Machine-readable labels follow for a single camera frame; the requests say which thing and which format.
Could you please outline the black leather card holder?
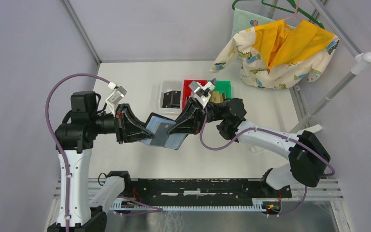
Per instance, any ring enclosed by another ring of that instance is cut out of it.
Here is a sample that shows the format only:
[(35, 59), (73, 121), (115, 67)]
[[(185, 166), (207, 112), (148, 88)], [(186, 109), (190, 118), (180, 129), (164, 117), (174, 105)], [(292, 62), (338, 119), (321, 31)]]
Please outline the black leather card holder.
[(188, 134), (169, 134), (174, 124), (173, 119), (151, 113), (146, 121), (146, 129), (154, 134), (154, 138), (140, 142), (149, 146), (178, 150)]

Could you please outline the dark grey credit card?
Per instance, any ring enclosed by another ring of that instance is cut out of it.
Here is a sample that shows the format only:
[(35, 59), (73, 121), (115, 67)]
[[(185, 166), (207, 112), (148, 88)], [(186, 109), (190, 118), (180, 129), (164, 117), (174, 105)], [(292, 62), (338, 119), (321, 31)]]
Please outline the dark grey credit card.
[(176, 146), (172, 141), (169, 141), (170, 135), (168, 130), (173, 126), (171, 123), (160, 122), (156, 132), (154, 133), (154, 138), (150, 142), (150, 146), (158, 146), (175, 149)]

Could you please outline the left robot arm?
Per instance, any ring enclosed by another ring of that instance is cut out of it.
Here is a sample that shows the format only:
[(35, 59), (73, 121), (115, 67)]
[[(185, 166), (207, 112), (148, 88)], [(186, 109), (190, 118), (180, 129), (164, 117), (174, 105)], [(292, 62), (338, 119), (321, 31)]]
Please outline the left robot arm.
[(93, 198), (88, 194), (89, 165), (94, 141), (100, 134), (114, 134), (119, 144), (152, 139), (154, 134), (120, 104), (115, 114), (98, 110), (100, 95), (80, 91), (71, 95), (71, 110), (56, 130), (50, 130), (59, 152), (61, 168), (60, 205), (50, 232), (103, 232), (107, 212), (118, 196), (127, 197), (132, 183), (127, 171), (111, 171)]

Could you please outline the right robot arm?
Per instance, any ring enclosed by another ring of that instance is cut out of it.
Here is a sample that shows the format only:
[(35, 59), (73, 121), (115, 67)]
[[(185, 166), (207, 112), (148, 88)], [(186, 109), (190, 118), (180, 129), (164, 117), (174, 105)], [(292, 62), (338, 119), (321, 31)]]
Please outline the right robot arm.
[(243, 100), (239, 98), (209, 102), (205, 107), (195, 98), (189, 98), (168, 133), (202, 135), (207, 123), (220, 121), (216, 128), (228, 143), (217, 150), (237, 142), (256, 145), (285, 158), (288, 164), (271, 168), (263, 175), (259, 189), (265, 197), (272, 197), (292, 184), (314, 188), (322, 177), (335, 175), (330, 155), (313, 132), (287, 133), (266, 129), (246, 120), (245, 115)]

